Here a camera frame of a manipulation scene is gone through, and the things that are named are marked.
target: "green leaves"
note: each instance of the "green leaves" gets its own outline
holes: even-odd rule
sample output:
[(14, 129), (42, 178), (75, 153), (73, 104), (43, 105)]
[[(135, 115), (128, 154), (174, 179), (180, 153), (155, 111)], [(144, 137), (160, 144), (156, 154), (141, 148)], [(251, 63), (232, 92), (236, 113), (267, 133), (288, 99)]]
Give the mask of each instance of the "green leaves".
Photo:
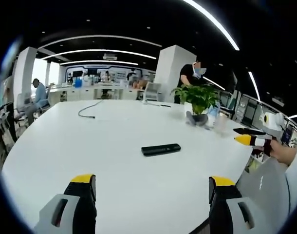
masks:
[(194, 86), (194, 85), (182, 85), (181, 88), (175, 88), (171, 93), (175, 92), (175, 96), (179, 96), (181, 103), (190, 102), (193, 105), (194, 112), (198, 112), (207, 109), (209, 106), (215, 106), (216, 100), (218, 100), (215, 94), (214, 88), (211, 85)]

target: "person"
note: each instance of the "person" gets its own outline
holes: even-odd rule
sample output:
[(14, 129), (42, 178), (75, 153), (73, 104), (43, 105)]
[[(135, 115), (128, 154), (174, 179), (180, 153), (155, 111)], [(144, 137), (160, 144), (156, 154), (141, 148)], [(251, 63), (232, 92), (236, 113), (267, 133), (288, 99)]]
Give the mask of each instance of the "person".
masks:
[(4, 103), (9, 103), (6, 106), (6, 111), (9, 112), (8, 115), (8, 123), (9, 123), (9, 133), (13, 139), (14, 142), (17, 141), (17, 134), (16, 134), (16, 129), (14, 126), (14, 106), (13, 106), (13, 102), (14, 102), (14, 95), (13, 95), (13, 80), (14, 77), (13, 75), (9, 76), (4, 83), (4, 92), (3, 92), (3, 96), (2, 99), (4, 101)]
[[(103, 75), (102, 77), (103, 81), (105, 83), (109, 82), (111, 80), (111, 76), (109, 74), (109, 71), (106, 71), (105, 74)], [(102, 99), (108, 99), (109, 98), (109, 95), (108, 95), (108, 92), (109, 92), (110, 89), (102, 89)]]
[(39, 79), (33, 80), (33, 86), (36, 88), (35, 101), (31, 105), (25, 107), (24, 112), (16, 117), (21, 118), (24, 114), (27, 115), (28, 124), (31, 125), (34, 122), (34, 113), (41, 107), (48, 105), (46, 87), (39, 82)]
[(73, 84), (73, 81), (74, 81), (74, 80), (73, 80), (72, 74), (69, 73), (68, 76), (67, 76), (67, 83), (68, 83), (68, 84)]
[(286, 178), (290, 193), (290, 211), (297, 206), (297, 148), (282, 146), (276, 140), (271, 141), (270, 156), (275, 157), (278, 162), (288, 166)]
[(89, 81), (90, 77), (88, 75), (88, 72), (87, 71), (84, 71), (82, 75), (83, 75), (82, 86), (83, 87), (89, 87), (89, 86), (91, 86), (91, 81)]
[(135, 72), (134, 68), (131, 68), (131, 72), (129, 72), (128, 75), (127, 75), (127, 80), (129, 81), (130, 77), (133, 76), (133, 75), (136, 75), (136, 72)]
[(111, 76), (110, 76), (110, 74), (109, 74), (108, 71), (105, 72), (105, 74), (103, 75), (102, 79), (103, 79), (104, 82), (111, 81)]
[[(201, 62), (196, 61), (193, 64), (186, 64), (180, 71), (180, 78), (177, 87), (185, 85), (200, 85), (202, 81), (200, 80), (201, 75), (206, 72), (206, 68), (201, 67)], [(179, 96), (174, 97), (174, 103), (180, 104), (181, 100)]]

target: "face mask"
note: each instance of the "face mask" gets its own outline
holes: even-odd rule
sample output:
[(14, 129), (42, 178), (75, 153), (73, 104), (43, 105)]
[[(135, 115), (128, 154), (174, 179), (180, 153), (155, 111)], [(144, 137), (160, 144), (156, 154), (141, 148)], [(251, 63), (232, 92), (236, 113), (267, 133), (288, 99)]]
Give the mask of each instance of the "face mask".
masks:
[(195, 68), (195, 73), (197, 74), (197, 75), (201, 75), (201, 69), (200, 68)]
[(203, 75), (205, 74), (207, 68), (200, 68), (198, 74)]

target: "window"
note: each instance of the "window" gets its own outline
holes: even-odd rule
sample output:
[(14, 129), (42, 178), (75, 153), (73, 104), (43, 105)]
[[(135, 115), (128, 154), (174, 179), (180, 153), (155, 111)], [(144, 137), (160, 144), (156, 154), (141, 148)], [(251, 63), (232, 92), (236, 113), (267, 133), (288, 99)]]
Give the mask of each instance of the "window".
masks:
[(58, 84), (59, 82), (60, 65), (56, 62), (50, 63), (48, 85), (51, 83)]
[[(33, 66), (31, 83), (33, 82), (33, 80), (35, 78), (37, 78), (37, 79), (39, 79), (39, 82), (41, 82), (45, 85), (46, 70), (47, 70), (47, 61), (36, 58), (34, 61), (34, 66)], [(32, 84), (31, 84), (31, 91), (32, 91), (32, 94), (34, 94), (36, 92), (36, 88), (34, 88)]]

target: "computer monitor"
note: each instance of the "computer monitor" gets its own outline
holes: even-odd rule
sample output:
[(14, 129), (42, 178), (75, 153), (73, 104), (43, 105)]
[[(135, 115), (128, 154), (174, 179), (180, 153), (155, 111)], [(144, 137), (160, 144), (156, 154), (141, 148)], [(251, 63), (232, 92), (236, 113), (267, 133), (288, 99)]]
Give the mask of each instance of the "computer monitor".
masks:
[(282, 136), (282, 138), (281, 138), (281, 141), (283, 143), (285, 143), (286, 145), (289, 144), (289, 141), (290, 141), (290, 139), (291, 139), (291, 137), (293, 135), (293, 130), (294, 130), (293, 126), (291, 124), (289, 124), (287, 126), (287, 128), (286, 128), (286, 130), (285, 130), (285, 132), (284, 132), (284, 134)]
[(75, 71), (73, 72), (73, 77), (81, 77), (82, 76), (82, 71)]
[(98, 69), (88, 69), (87, 75), (97, 75), (98, 74)]

